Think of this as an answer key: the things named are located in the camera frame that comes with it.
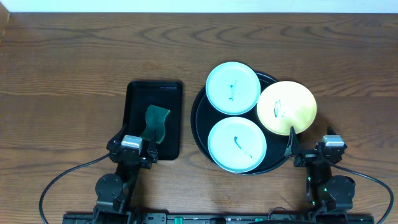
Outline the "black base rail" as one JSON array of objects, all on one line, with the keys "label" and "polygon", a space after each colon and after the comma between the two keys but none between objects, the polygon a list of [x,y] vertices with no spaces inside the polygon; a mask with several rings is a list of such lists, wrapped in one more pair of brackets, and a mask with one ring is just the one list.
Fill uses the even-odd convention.
[{"label": "black base rail", "polygon": [[165,213],[115,214],[99,212],[96,215],[69,213],[63,216],[67,224],[141,223],[141,224],[244,224],[244,223],[374,223],[369,215],[321,215],[312,221],[305,215],[167,215]]}]

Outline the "light blue plate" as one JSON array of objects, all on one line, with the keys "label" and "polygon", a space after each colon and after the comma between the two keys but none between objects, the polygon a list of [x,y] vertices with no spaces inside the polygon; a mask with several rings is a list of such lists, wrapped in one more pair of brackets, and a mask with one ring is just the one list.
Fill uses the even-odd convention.
[{"label": "light blue plate", "polygon": [[254,108],[261,93],[261,84],[249,66],[240,62],[225,62],[209,73],[205,91],[216,110],[235,116]]},{"label": "light blue plate", "polygon": [[208,135],[207,146],[214,162],[232,173],[254,170],[267,152],[267,141],[260,127],[242,117],[217,122]]}]

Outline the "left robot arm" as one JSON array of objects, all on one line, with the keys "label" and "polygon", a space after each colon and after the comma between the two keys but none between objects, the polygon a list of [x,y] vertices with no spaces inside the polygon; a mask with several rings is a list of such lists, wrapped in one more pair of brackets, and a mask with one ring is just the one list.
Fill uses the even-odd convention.
[{"label": "left robot arm", "polygon": [[131,209],[133,191],[141,169],[150,169],[158,161],[157,131],[149,133],[147,156],[141,156],[142,138],[126,134],[126,124],[108,141],[109,158],[117,164],[116,171],[99,178],[93,223],[142,223],[138,209]]}]

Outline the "black rectangular tray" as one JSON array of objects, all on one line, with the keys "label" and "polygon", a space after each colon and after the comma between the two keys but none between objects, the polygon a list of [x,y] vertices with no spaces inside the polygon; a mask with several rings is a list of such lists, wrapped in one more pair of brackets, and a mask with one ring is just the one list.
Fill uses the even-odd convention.
[{"label": "black rectangular tray", "polygon": [[157,145],[160,160],[174,160],[180,152],[180,129],[182,115],[181,82],[133,81],[126,90],[123,125],[125,134],[140,135],[145,127],[145,113],[150,105],[170,110],[165,119],[165,137]]}]

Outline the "black round tray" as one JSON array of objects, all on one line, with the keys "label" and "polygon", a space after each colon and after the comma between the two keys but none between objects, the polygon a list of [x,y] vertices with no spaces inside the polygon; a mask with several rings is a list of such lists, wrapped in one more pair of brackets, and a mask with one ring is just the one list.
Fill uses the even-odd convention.
[{"label": "black round tray", "polygon": [[[211,105],[206,96],[206,91],[203,88],[193,103],[190,122],[192,135],[199,150],[201,150],[203,155],[212,163],[215,163],[215,161],[209,153],[207,143],[208,135],[212,127],[217,122],[227,117],[227,114],[218,111]],[[267,152],[265,158],[255,169],[245,172],[245,175],[259,175],[270,172],[279,168],[289,160],[288,157],[284,156],[287,142],[289,140],[288,136],[277,135],[267,130],[264,125],[261,124],[255,108],[244,113],[242,117],[255,123],[262,130],[267,141]]]}]

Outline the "green scouring sponge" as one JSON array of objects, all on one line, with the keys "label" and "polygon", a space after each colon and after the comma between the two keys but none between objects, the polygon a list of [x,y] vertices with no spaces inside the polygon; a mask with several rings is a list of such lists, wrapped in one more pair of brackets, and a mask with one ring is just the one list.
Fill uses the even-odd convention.
[{"label": "green scouring sponge", "polygon": [[157,144],[161,144],[165,137],[165,121],[169,114],[168,109],[150,105],[145,113],[146,128],[140,137],[148,141],[155,139]]}]

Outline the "yellow plate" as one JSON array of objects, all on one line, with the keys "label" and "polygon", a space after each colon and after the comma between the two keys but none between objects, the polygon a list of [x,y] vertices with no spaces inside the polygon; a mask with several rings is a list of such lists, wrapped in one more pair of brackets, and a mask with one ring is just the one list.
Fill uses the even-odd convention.
[{"label": "yellow plate", "polygon": [[261,93],[256,105],[261,124],[270,132],[288,136],[290,129],[302,133],[317,115],[317,102],[311,91],[300,83],[276,82]]}]

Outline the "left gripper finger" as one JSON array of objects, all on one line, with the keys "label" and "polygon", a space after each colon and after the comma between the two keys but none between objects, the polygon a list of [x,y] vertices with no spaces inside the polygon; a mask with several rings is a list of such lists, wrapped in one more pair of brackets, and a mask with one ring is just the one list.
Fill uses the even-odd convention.
[{"label": "left gripper finger", "polygon": [[127,124],[123,124],[122,128],[115,134],[115,136],[108,141],[107,146],[121,145],[121,141],[126,134],[126,126]]},{"label": "left gripper finger", "polygon": [[158,152],[156,149],[156,130],[154,130],[150,134],[150,139],[149,139],[149,146],[147,149],[147,153],[149,155],[149,158],[151,159],[152,163],[157,163],[158,161]]}]

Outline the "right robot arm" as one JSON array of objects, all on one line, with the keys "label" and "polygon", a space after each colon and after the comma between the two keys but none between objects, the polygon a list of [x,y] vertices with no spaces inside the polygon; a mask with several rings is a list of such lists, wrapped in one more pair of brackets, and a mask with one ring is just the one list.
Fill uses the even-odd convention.
[{"label": "right robot arm", "polygon": [[338,223],[348,223],[346,212],[353,207],[355,181],[347,176],[333,175],[331,167],[342,160],[347,145],[333,128],[316,143],[314,149],[302,149],[293,127],[285,155],[294,158],[294,167],[307,170],[307,200],[313,210],[307,212],[307,220],[315,223],[330,217]]}]

